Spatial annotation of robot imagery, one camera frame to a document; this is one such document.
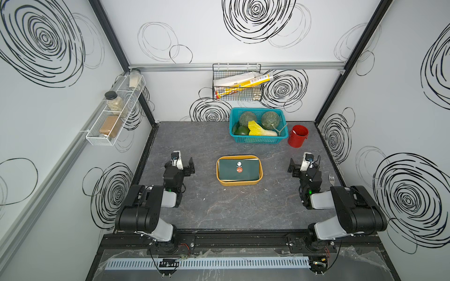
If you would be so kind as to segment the dark green envelope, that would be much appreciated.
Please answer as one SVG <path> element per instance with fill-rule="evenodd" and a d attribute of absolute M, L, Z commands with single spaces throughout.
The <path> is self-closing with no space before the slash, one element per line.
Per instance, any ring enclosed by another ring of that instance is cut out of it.
<path fill-rule="evenodd" d="M 219 179 L 222 181 L 253 181 L 260 178 L 257 159 L 220 159 Z"/>

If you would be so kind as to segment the yellow plastic storage box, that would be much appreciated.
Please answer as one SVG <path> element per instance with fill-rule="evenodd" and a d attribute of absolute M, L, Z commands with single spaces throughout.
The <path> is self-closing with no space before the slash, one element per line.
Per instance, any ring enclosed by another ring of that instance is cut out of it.
<path fill-rule="evenodd" d="M 222 181 L 219 179 L 219 160 L 220 159 L 257 159 L 259 161 L 260 178 L 253 181 Z M 237 156 L 223 156 L 216 162 L 216 177 L 222 186 L 252 186 L 258 184 L 264 176 L 261 160 L 254 155 L 237 155 Z"/>

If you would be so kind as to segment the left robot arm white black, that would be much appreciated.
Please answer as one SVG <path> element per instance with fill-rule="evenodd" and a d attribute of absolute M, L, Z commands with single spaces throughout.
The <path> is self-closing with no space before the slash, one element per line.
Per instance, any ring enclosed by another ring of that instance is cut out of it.
<path fill-rule="evenodd" d="M 182 164 L 179 151 L 165 164 L 162 185 L 132 185 L 115 219 L 117 231 L 147 236 L 157 242 L 174 242 L 176 227 L 160 217 L 163 208 L 180 206 L 186 190 L 184 178 L 195 173 L 193 159 Z"/>

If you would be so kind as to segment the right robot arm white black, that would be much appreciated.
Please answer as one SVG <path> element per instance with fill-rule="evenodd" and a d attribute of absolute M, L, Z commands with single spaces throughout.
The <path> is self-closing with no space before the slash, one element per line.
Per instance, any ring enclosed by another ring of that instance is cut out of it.
<path fill-rule="evenodd" d="M 313 241 L 332 241 L 355 234 L 372 235 L 385 231 L 388 220 L 363 186 L 330 186 L 322 192 L 319 160 L 310 153 L 302 163 L 290 159 L 288 173 L 299 179 L 299 196 L 309 210 L 331 210 L 336 215 L 308 226 Z"/>

